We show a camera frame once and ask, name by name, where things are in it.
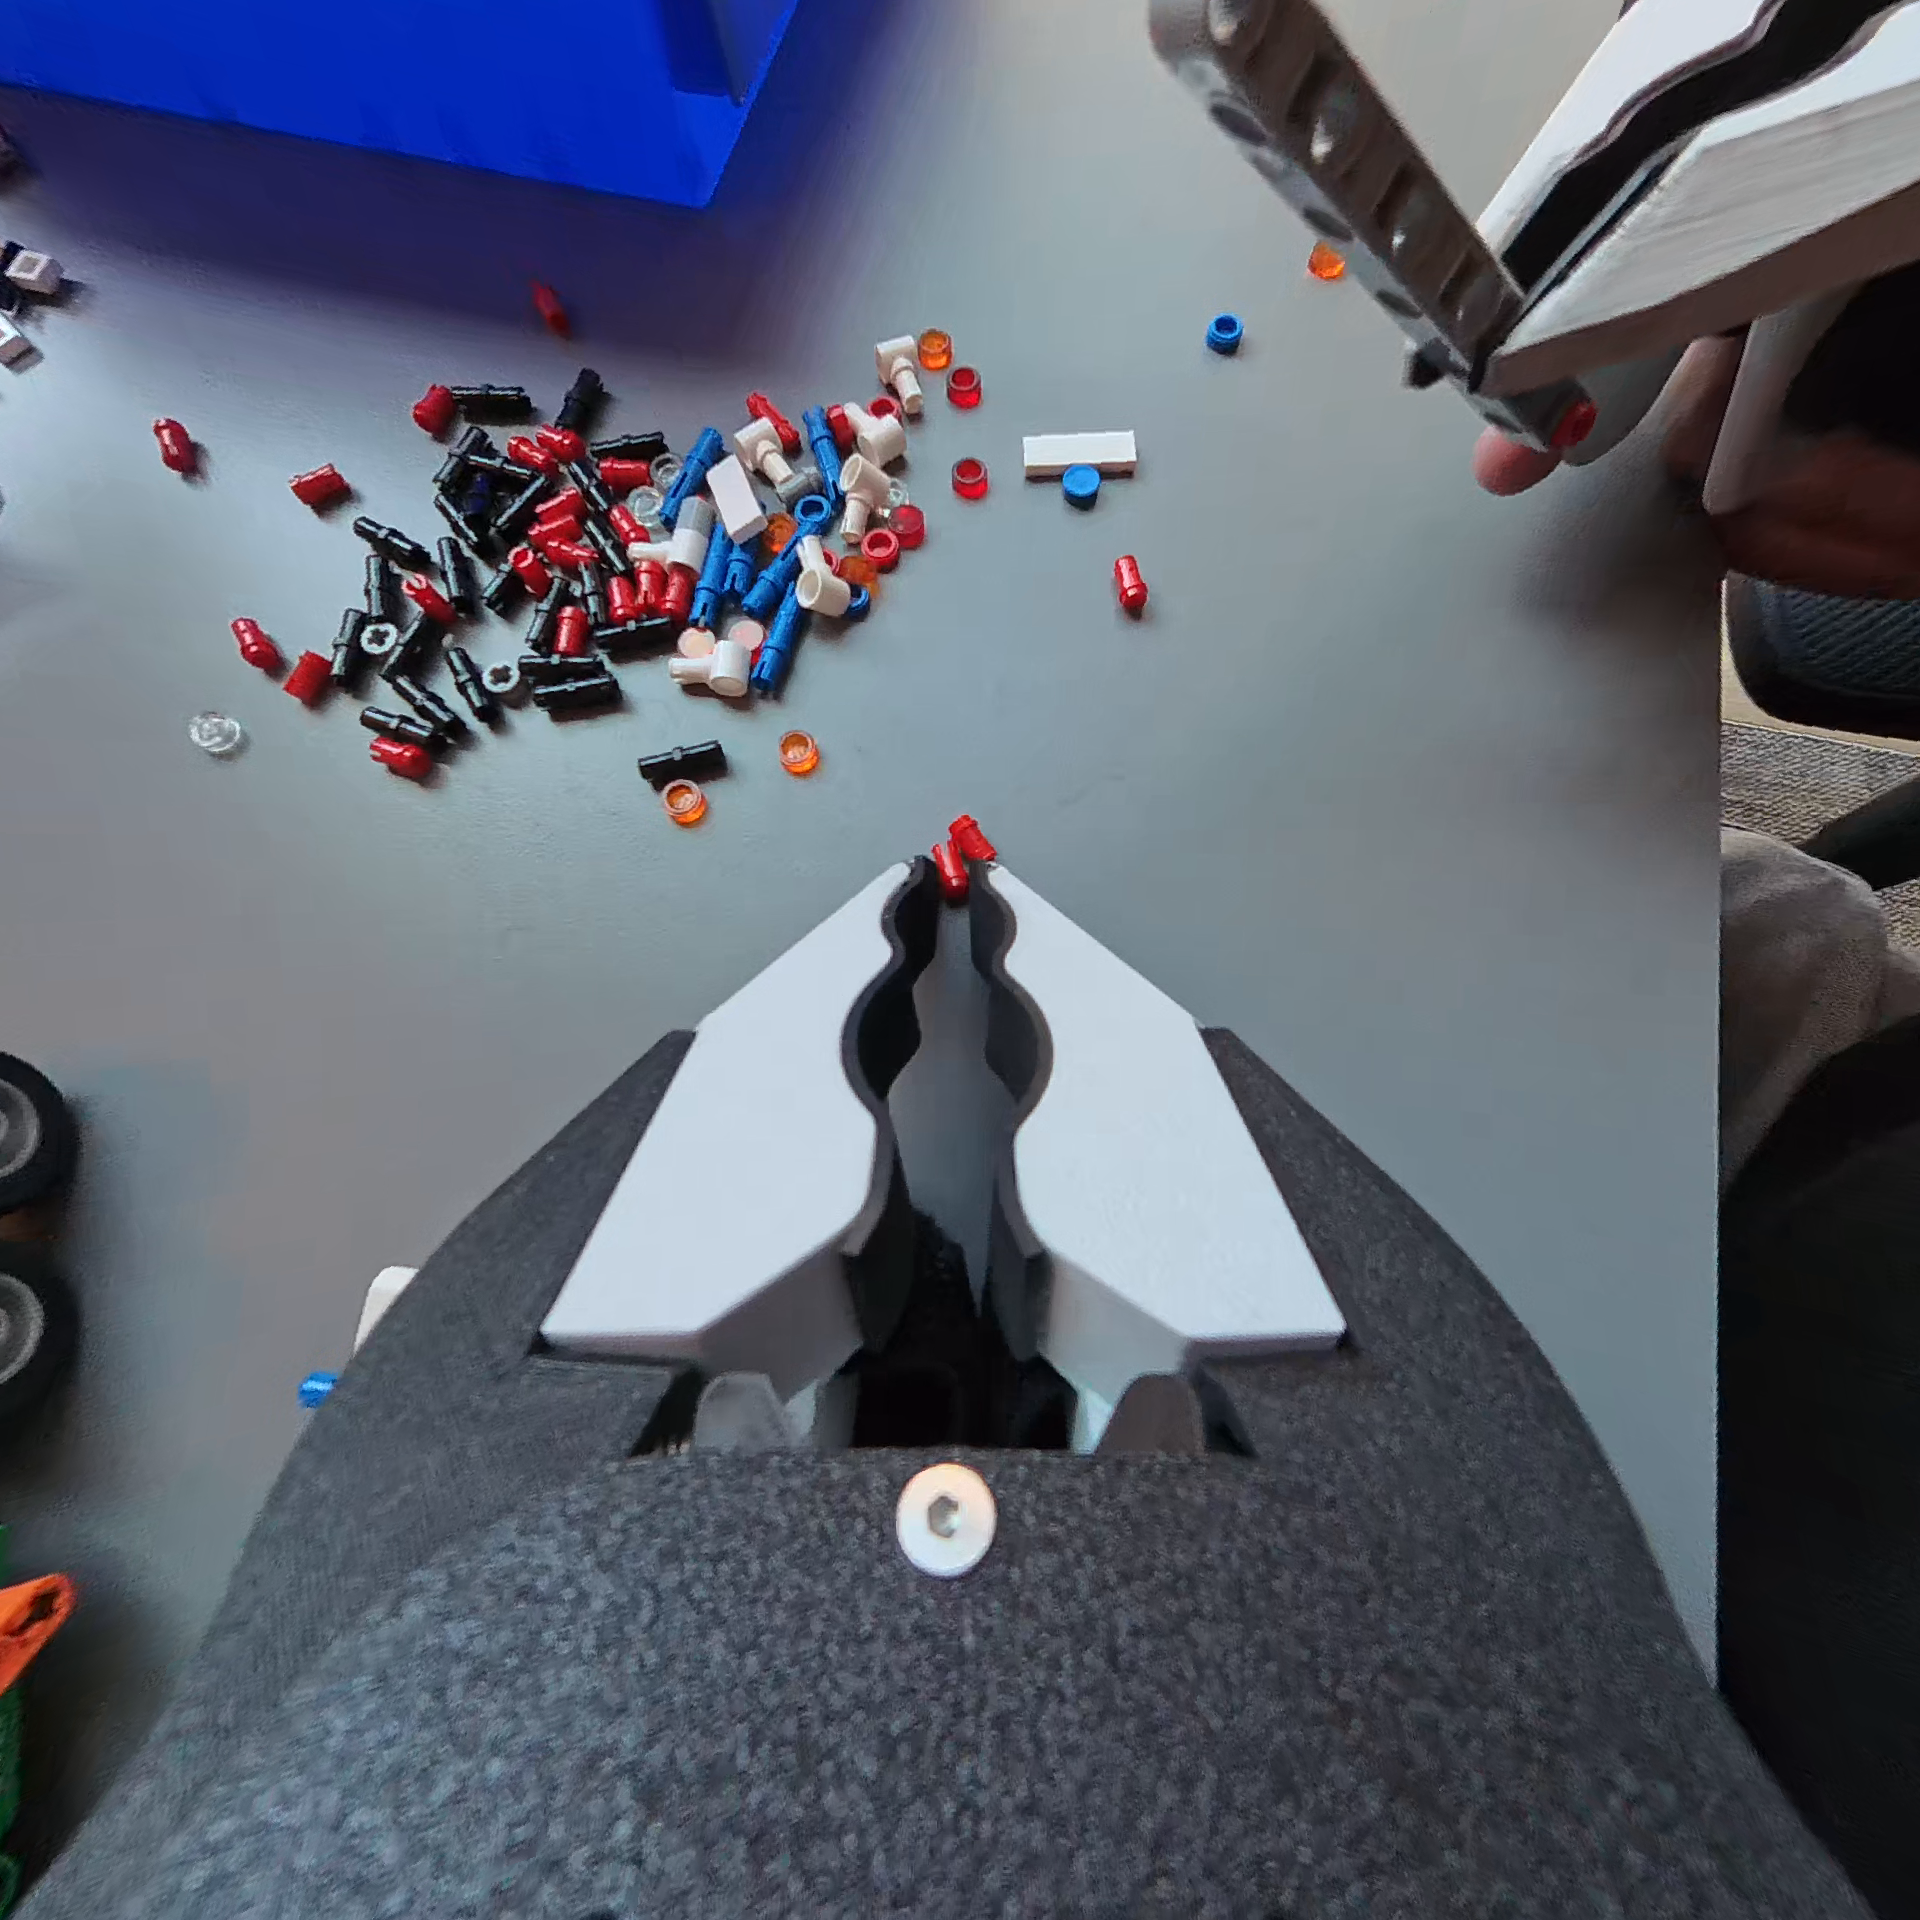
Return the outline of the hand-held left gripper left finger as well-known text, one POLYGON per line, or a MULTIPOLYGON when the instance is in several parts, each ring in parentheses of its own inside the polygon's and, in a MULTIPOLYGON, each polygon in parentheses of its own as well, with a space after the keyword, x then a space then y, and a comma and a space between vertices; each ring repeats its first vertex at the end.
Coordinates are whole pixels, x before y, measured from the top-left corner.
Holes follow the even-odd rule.
POLYGON ((697 1023, 546 1310, 546 1349, 745 1375, 802 1445, 850 1439, 843 1371, 895 1336, 915 1283, 890 1095, 922 1046, 925 967, 916 855, 697 1023))

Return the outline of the cluster of grey lego tiles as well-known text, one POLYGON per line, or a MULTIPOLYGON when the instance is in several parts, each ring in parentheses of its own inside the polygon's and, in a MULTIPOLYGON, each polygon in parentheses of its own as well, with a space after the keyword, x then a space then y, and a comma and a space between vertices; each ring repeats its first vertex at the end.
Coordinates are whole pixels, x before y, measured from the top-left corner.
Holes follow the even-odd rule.
POLYGON ((55 253, 28 244, 17 230, 13 202, 33 182, 33 165, 3 125, 3 365, 21 370, 41 357, 41 310, 72 304, 74 288, 55 253))

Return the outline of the black office chair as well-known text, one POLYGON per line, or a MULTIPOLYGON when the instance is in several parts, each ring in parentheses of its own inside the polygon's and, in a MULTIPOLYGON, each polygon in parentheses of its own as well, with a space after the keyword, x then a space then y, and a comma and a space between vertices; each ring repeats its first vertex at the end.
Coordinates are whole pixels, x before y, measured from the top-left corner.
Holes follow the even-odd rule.
POLYGON ((1917 739, 1917 604, 1807 592, 1731 572, 1721 635, 1753 707, 1835 733, 1917 739))

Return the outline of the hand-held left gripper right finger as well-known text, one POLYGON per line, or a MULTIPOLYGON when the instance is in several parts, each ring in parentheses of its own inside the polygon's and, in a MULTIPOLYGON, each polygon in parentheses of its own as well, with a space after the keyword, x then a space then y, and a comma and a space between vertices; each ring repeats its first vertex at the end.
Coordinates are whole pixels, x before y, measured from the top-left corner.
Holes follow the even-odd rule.
POLYGON ((1093 1452, 1144 1378, 1331 1352, 1348 1323, 1179 1000, 999 861, 972 869, 986 1059, 1012 1104, 987 1304, 1093 1452))

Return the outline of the white lego frame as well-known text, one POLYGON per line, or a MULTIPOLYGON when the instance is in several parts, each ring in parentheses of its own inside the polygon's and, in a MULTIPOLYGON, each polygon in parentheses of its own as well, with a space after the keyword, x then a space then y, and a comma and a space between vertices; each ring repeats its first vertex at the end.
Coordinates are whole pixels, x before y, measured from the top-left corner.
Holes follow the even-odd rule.
MULTIPOLYGON (((372 1330, 380 1325, 384 1315, 399 1303, 405 1290, 412 1286, 417 1270, 417 1266, 388 1263, 376 1272, 372 1283, 368 1285, 361 1312, 356 1316, 349 1357, 356 1357, 367 1349, 368 1339, 372 1336, 372 1330)), ((308 1371, 297 1386, 300 1407, 314 1411, 325 1405, 332 1391, 336 1389, 345 1364, 347 1362, 343 1362, 336 1370, 308 1371)))

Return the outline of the lego truck model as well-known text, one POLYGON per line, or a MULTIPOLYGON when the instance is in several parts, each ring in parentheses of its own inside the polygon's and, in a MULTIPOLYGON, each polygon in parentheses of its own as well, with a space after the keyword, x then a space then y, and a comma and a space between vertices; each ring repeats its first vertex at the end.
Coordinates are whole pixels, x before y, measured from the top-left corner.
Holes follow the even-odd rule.
MULTIPOLYGON (((11 1447, 55 1394, 81 1343, 81 1301, 57 1253, 57 1213, 81 1164, 81 1124, 35 1066, 3 1056, 3 1439, 11 1447)), ((69 1575, 18 1576, 3 1548, 3 1915, 21 1891, 11 1832, 23 1791, 31 1669, 74 1615, 69 1575)))

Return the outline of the pile of small lego pieces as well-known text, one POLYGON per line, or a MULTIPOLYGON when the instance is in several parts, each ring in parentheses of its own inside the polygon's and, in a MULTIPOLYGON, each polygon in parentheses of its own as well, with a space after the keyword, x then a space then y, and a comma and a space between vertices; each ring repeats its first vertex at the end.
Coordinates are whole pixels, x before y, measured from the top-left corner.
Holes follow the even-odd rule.
POLYGON ((496 735, 637 739, 677 828, 714 788, 860 784, 925 858, 1088 800, 1173 826, 1281 807, 1296 668, 1352 626, 1355 531, 1321 397, 1185 256, 1058 246, 839 256, 802 302, 712 314, 650 253, 684 357, 459 381, 451 349, 325 348, 257 316, 257 365, 201 368, 114 528, 120 607, 184 699, 368 742, 378 780, 464 791, 496 735), (1133 430, 1138 469, 1026 482, 1026 435, 1133 430))

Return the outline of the blue plastic bin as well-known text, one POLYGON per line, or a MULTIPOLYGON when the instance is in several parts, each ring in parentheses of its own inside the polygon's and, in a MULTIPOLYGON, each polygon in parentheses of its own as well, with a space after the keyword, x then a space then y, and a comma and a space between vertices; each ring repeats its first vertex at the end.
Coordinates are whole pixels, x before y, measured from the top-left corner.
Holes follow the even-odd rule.
POLYGON ((4 2, 3 80, 704 207, 796 2, 4 2))

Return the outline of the grey lego beam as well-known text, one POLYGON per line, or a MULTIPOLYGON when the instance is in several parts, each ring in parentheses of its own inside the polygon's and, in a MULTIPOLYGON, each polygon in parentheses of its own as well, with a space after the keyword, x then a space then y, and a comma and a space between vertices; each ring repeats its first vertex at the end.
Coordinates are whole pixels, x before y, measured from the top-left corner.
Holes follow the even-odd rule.
POLYGON ((1403 336, 1418 388, 1448 384, 1508 438, 1551 451, 1572 376, 1496 396, 1520 320, 1514 276, 1314 2, 1155 2, 1157 58, 1346 264, 1403 336))

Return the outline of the person's grey pants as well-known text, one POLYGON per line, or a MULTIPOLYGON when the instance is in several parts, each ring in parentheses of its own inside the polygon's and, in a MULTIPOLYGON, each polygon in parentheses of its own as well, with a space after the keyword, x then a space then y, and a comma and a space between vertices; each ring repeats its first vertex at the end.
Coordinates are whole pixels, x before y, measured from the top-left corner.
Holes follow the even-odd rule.
POLYGON ((1802 1086, 1915 1015, 1915 879, 1874 892, 1802 850, 1915 778, 1915 756, 1776 726, 1720 732, 1720 1187, 1802 1086))

